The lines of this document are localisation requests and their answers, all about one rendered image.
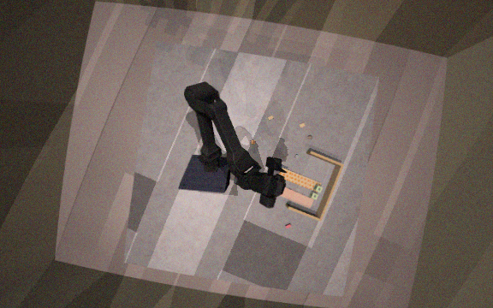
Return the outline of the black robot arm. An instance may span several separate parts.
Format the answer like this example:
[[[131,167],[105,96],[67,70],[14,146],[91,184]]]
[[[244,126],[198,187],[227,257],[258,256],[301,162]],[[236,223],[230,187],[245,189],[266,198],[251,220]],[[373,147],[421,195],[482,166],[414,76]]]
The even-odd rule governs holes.
[[[244,190],[253,190],[266,196],[283,195],[286,187],[284,176],[268,175],[242,148],[227,112],[226,103],[218,91],[208,82],[187,86],[184,90],[188,105],[196,111],[199,131],[203,145],[198,156],[204,164],[204,172],[217,172],[222,149],[216,145],[212,121],[227,152],[229,171],[235,176],[234,183]],[[216,102],[214,102],[214,99]],[[212,119],[212,120],[211,120]],[[253,166],[252,169],[250,169]],[[250,169],[248,172],[246,172]],[[246,172],[246,173],[245,173]]]

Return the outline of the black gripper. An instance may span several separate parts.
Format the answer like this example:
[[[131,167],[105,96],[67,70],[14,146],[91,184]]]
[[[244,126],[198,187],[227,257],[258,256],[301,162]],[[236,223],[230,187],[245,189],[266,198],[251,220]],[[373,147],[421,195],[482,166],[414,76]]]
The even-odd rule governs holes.
[[[274,170],[280,171],[283,173],[287,173],[285,170],[282,169],[282,159],[281,158],[267,157],[265,166],[268,167],[268,175],[273,175]],[[274,194],[272,196],[266,196],[266,195],[261,194],[259,203],[268,209],[272,209],[272,208],[274,208],[277,197],[278,196],[276,196]]]

